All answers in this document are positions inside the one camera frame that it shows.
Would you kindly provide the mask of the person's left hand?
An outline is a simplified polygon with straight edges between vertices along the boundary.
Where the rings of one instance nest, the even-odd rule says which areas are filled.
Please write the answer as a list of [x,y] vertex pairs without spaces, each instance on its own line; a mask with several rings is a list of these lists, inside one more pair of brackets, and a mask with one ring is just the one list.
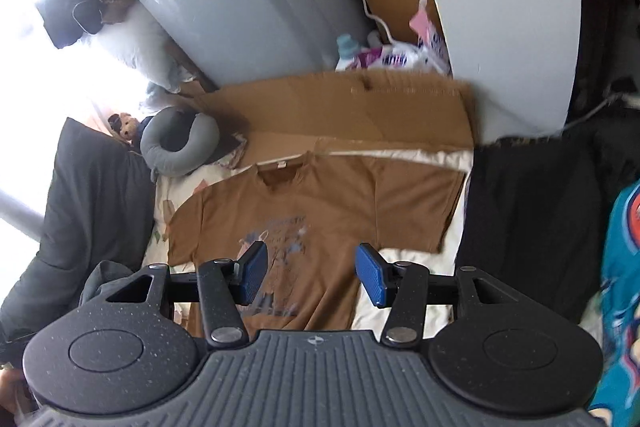
[[18,425],[30,411],[30,399],[21,369],[1,369],[1,425]]

